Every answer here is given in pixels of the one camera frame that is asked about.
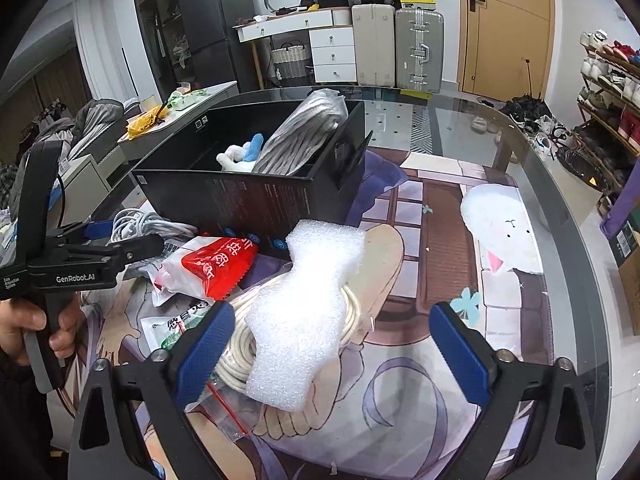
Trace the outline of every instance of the red plastic wrapper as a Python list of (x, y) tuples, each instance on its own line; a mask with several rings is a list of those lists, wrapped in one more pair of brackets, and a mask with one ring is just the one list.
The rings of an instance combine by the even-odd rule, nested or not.
[(254, 262), (258, 246), (243, 238), (220, 238), (182, 257), (182, 266), (202, 280), (208, 298), (224, 300)]

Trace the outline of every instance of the yellow plastic bag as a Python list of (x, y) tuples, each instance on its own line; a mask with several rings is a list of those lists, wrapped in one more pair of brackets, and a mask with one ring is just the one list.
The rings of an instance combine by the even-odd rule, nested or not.
[(146, 132), (149, 128), (156, 124), (157, 119), (166, 117), (168, 110), (162, 105), (158, 105), (147, 113), (135, 118), (127, 125), (127, 135), (129, 139), (135, 139), (137, 136)]

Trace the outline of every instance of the white curtain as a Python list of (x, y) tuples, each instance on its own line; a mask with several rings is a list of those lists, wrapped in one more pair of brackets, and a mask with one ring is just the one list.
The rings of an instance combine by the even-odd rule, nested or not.
[(72, 4), (76, 43), (84, 75), (95, 99), (124, 102), (132, 97), (122, 80), (110, 48), (104, 0), (76, 0)]

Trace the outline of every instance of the cartoon white character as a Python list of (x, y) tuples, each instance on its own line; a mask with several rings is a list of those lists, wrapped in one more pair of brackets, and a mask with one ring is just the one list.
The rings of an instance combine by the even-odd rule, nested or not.
[(475, 186), (462, 199), (460, 213), (466, 228), (487, 250), (491, 272), (518, 269), (542, 274), (533, 229), (516, 187)]

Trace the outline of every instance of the door lock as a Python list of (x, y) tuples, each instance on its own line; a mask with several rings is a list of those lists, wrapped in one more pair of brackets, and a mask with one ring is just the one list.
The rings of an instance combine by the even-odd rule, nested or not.
[(469, 0), (469, 11), (476, 12), (476, 2), (480, 2), (481, 4), (485, 4), (486, 0)]

